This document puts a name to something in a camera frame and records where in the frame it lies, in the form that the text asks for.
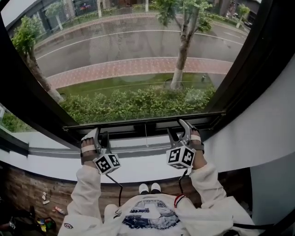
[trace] wooden floor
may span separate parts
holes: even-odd
[[[75,182],[61,181],[43,176],[37,176],[32,173],[0,163],[3,169],[1,175],[1,197],[12,203],[16,208],[29,209],[30,205],[35,207],[36,217],[52,217],[56,224],[57,230],[50,232],[50,235],[56,235],[60,228],[64,216],[58,212],[53,212],[55,206],[66,211],[67,205],[71,202],[71,193],[75,187]],[[251,176],[248,168],[237,171],[220,173],[218,176],[221,184],[228,196],[233,195],[238,202],[246,202],[252,206]],[[180,189],[178,180],[158,181],[162,192],[170,195],[179,195]],[[121,204],[128,199],[138,195],[139,184],[124,184]],[[200,207],[201,200],[199,194],[191,185],[191,180],[185,177],[182,180],[183,191],[191,199],[196,207]],[[120,187],[114,184],[102,184],[99,205],[103,217],[104,209],[108,204],[118,205],[118,194]],[[42,193],[47,193],[46,200],[50,203],[43,205]]]

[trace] sleeve logo patch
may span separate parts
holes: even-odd
[[[67,229],[72,229],[73,228],[73,226],[71,226],[70,224],[68,224],[68,223],[64,223],[64,226],[67,228]]]

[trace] white jacket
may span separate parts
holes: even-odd
[[[179,201],[176,208],[175,196],[160,194],[159,197],[175,212],[191,236],[219,236],[230,229],[238,231],[241,236],[258,235],[257,230],[233,227],[233,223],[253,224],[253,221],[234,197],[226,197],[217,177],[218,173],[211,164],[192,170],[190,178],[201,196],[201,208],[196,209],[185,197]],[[105,221],[102,223],[98,206],[101,195],[98,170],[84,165],[78,170],[77,179],[71,195],[73,201],[68,205],[68,215],[60,228],[59,236],[116,236],[126,212],[142,197],[147,196],[135,196],[120,208],[108,205],[105,209]]]

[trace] black window frame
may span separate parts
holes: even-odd
[[[0,2],[2,10],[5,2]],[[144,118],[117,122],[79,125],[41,87],[19,57],[0,19],[3,68],[13,80],[1,81],[5,89],[0,102],[35,130],[73,149],[88,131],[99,127],[111,139],[167,134],[167,127],[180,131],[179,118],[190,121],[208,139],[249,107],[276,80],[292,58],[295,47],[290,38],[279,32],[287,30],[291,7],[285,1],[263,0],[256,20],[230,71],[201,114]]]

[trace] red brick sidewalk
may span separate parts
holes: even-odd
[[[69,85],[106,79],[111,77],[173,73],[177,58],[140,58],[120,61],[111,61],[95,65],[81,67],[48,77],[54,88],[66,87]],[[188,58],[184,72],[227,74],[232,62]]]

